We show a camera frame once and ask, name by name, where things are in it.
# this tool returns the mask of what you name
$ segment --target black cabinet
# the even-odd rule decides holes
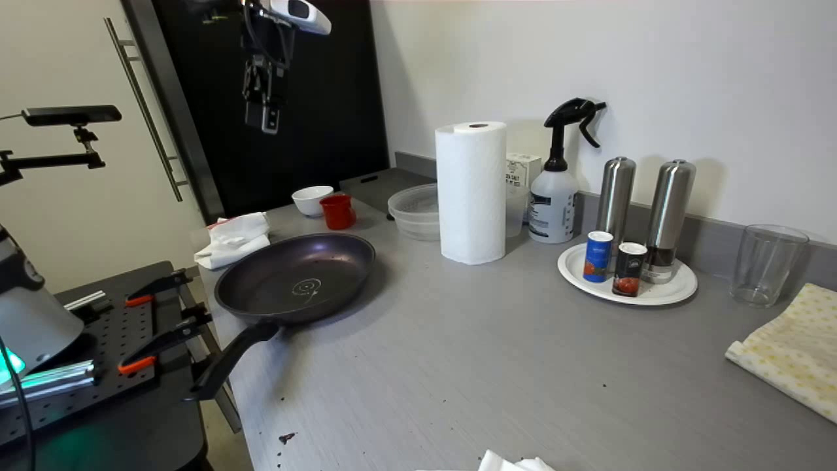
[[[310,3],[331,34],[295,38],[270,136],[244,123],[240,18],[206,25],[185,0],[122,0],[206,224],[386,169],[368,0]]]

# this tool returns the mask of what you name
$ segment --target salt shaker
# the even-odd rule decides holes
[[[649,268],[652,284],[666,284],[674,279],[674,250],[686,224],[686,208],[690,198],[695,169],[686,160],[671,160],[658,169],[652,226],[649,226]]]

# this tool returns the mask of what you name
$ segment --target white plate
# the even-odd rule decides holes
[[[574,286],[578,290],[611,302],[611,305],[627,305],[627,306],[669,306],[690,298],[697,290],[697,279],[695,273],[674,260],[674,279],[662,286],[641,284],[639,296],[614,296],[611,293],[611,281],[605,284],[588,284],[582,281],[582,251],[585,243],[578,243],[567,250],[565,255],[556,258],[556,273]]]

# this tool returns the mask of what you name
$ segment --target white cloth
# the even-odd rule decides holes
[[[263,213],[247,213],[219,220],[210,229],[210,247],[193,255],[203,269],[221,269],[259,250],[270,247]]]
[[[771,323],[726,360],[837,424],[837,293],[802,286]]]
[[[552,468],[540,458],[526,458],[526,462],[509,464],[501,455],[486,450],[479,462],[479,471],[552,471]]]

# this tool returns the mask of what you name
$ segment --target white spray bottle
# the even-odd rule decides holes
[[[543,170],[530,184],[527,204],[527,237],[540,243],[565,243],[580,232],[580,191],[574,178],[567,173],[565,164],[565,127],[580,123],[580,133],[590,148],[598,141],[585,132],[585,127],[605,111],[605,103],[571,101],[559,105],[548,118],[552,150]]]

